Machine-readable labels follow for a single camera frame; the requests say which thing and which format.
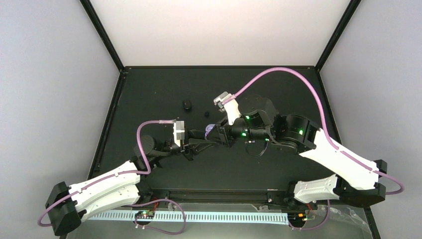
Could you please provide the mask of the lavender earbud charging case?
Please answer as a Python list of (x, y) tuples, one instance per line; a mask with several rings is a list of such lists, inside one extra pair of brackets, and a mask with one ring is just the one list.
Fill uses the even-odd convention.
[(206, 126), (205, 139), (214, 140), (218, 137), (218, 131), (215, 128), (215, 124), (208, 124)]

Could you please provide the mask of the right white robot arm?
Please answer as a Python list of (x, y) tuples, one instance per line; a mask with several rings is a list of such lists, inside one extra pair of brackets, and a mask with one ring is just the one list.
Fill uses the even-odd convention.
[(287, 207), (320, 200), (340, 200), (359, 208), (383, 202), (386, 187), (379, 183), (387, 170), (383, 160), (370, 161), (339, 145), (314, 122), (299, 115), (283, 116), (272, 101), (261, 96), (249, 96), (238, 103), (232, 94), (224, 92), (214, 104), (226, 117), (208, 133), (207, 138), (226, 147), (237, 139), (246, 143), (263, 141), (282, 152), (308, 158), (332, 171), (332, 175), (313, 181), (293, 181), (283, 200)]

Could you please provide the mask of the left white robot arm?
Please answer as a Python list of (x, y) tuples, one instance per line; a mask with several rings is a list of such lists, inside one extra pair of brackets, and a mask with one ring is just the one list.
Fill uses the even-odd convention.
[(38, 219), (41, 227), (51, 227), (55, 236), (64, 236), (87, 219), (121, 206), (135, 205), (150, 195), (141, 178), (159, 166), (159, 160), (183, 155), (188, 160), (209, 147), (221, 144), (215, 131), (190, 130), (177, 132), (170, 140), (159, 142), (150, 135), (140, 135), (136, 147), (138, 156), (117, 168), (85, 182), (67, 185), (64, 181), (53, 186), (45, 203), (49, 223)]

